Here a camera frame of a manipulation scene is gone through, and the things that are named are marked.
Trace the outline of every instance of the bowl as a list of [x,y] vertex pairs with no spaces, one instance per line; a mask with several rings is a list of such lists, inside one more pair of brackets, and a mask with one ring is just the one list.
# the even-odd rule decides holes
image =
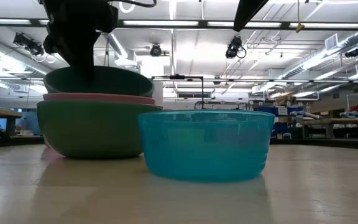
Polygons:
[[83,68],[60,68],[44,78],[48,93],[107,93],[152,97],[153,83],[143,75],[114,67],[94,67],[93,81],[87,80]]
[[143,96],[129,96],[104,93],[49,93],[44,100],[101,100],[154,105],[155,100]]
[[195,182],[253,179],[265,167],[274,115],[256,111],[160,111],[138,116],[147,167]]
[[58,153],[74,159],[117,159],[142,153],[137,115],[154,105],[89,100],[37,104],[41,132]]

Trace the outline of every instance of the table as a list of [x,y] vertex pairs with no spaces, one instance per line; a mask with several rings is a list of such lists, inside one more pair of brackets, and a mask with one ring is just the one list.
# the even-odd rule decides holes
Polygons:
[[334,124],[358,124],[358,119],[349,118],[329,118],[329,119],[315,119],[301,121],[300,124],[303,126],[303,138],[309,135],[309,127],[312,125],[323,125],[326,128],[326,137],[334,138]]
[[0,118],[6,118],[6,132],[0,130],[0,137],[10,139],[15,133],[16,118],[21,118],[22,113],[0,108]]
[[358,224],[358,149],[271,146],[260,177],[223,184],[44,149],[0,147],[0,224]]

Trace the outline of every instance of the bowl rim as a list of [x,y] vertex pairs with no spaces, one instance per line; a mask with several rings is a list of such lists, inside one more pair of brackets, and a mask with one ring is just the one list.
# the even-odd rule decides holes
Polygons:
[[[98,69],[98,68],[108,68],[110,70],[125,70],[125,72],[128,72],[128,73],[132,73],[133,75],[137,75],[140,77],[140,79],[143,81],[143,82],[147,82],[149,84],[151,84],[151,88],[148,90],[148,91],[143,91],[140,95],[141,96],[147,96],[149,95],[150,93],[152,94],[153,91],[154,91],[154,83],[151,79],[145,77],[144,75],[140,74],[139,72],[134,72],[134,71],[131,71],[131,70],[127,70],[127,69],[123,69],[123,68],[117,68],[117,67],[108,67],[108,66],[102,66],[102,65],[94,65],[93,66],[94,68]],[[48,72],[45,76],[44,76],[44,79],[43,79],[43,83],[45,85],[45,87],[47,87],[47,89],[51,89],[52,91],[54,91],[55,93],[69,93],[69,92],[66,92],[64,90],[58,90],[56,89],[55,87],[51,86],[49,83],[48,83],[48,79],[52,76],[52,75],[55,75],[56,73],[58,73],[58,71],[60,70],[69,70],[69,69],[73,69],[75,67],[73,66],[68,66],[68,67],[62,67],[62,68],[58,68],[58,69],[55,69],[55,70],[52,70],[51,72]]]
[[48,103],[94,103],[94,104],[138,105],[138,106],[151,106],[154,108],[161,109],[161,106],[159,105],[148,105],[144,103],[131,103],[131,102],[124,102],[124,101],[98,101],[98,100],[90,100],[90,99],[43,100],[37,103],[37,107],[39,105],[44,105]]
[[272,113],[262,112],[262,111],[244,111],[244,110],[173,110],[173,111],[154,111],[143,113],[138,116],[149,116],[149,115],[159,115],[159,114],[187,114],[187,113],[202,113],[202,112],[209,112],[213,113],[230,113],[230,114],[249,114],[249,115],[261,115],[261,116],[268,116],[271,118],[275,118],[275,115]]
[[67,92],[60,92],[60,93],[46,93],[42,96],[53,96],[53,95],[88,95],[88,96],[111,96],[111,97],[126,97],[126,98],[137,98],[137,99],[144,99],[144,100],[154,100],[153,98],[146,97],[146,96],[136,96],[136,95],[121,95],[121,94],[110,94],[110,93],[67,93]]

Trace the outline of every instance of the security camera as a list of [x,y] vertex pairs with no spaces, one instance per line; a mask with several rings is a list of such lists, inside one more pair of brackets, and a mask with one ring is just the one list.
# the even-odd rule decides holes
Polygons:
[[150,50],[150,55],[153,57],[159,57],[162,54],[162,50],[159,44],[153,44],[152,49]]

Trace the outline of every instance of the ceiling duct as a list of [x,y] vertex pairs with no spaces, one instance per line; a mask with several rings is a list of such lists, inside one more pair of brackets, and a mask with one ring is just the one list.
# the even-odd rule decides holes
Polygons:
[[127,50],[118,41],[117,37],[111,33],[102,33],[103,37],[109,42],[109,45],[114,50],[114,53],[118,57],[115,60],[115,64],[118,67],[125,67],[129,70],[139,71],[139,67],[136,62],[136,53],[133,50]]
[[[339,55],[341,53],[345,53],[352,50],[354,47],[357,47],[357,45],[358,45],[358,33],[350,37],[343,38],[343,40],[339,42],[336,47],[333,47],[328,51],[326,50],[325,46],[321,47],[320,49],[316,50],[312,54],[309,54],[308,56],[302,58],[298,64],[285,69],[283,74],[280,75],[278,79],[286,80],[291,77],[294,77],[295,75],[301,72],[304,72],[312,67],[321,64],[329,57]],[[263,85],[255,86],[252,89],[252,92],[257,93],[261,91],[266,91],[273,86],[275,86],[274,83],[264,83]]]

